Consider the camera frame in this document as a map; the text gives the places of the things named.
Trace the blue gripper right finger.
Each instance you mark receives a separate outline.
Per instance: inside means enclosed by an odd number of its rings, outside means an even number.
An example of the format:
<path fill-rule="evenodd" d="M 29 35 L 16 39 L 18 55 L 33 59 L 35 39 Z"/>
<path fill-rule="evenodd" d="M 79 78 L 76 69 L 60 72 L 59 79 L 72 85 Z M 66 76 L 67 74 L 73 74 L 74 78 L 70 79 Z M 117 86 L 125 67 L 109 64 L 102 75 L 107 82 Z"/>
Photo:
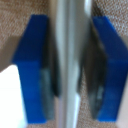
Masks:
<path fill-rule="evenodd" d="M 83 60 L 91 116 L 114 122 L 128 76 L 128 48 L 106 16 L 92 19 Z"/>

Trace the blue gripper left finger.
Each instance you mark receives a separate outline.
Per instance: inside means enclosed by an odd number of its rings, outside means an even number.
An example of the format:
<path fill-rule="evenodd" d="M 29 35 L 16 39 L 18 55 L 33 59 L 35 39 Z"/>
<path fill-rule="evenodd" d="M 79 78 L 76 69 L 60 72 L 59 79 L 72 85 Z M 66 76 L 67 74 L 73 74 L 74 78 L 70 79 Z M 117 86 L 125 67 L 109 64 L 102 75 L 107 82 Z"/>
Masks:
<path fill-rule="evenodd" d="M 32 15 L 12 62 L 18 67 L 29 124 L 53 120 L 54 97 L 61 94 L 58 56 L 49 40 L 49 18 Z"/>

